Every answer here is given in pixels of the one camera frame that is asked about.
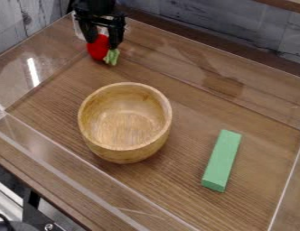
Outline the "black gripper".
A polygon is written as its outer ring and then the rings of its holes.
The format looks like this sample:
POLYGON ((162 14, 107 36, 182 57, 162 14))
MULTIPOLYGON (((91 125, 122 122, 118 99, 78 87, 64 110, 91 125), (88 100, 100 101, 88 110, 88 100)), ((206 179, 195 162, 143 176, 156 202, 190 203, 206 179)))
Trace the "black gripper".
POLYGON ((116 9, 116 0, 74 0, 71 7, 84 40, 88 43, 95 42, 96 25, 108 27, 110 49, 115 50, 123 41, 126 25, 126 15, 116 9))

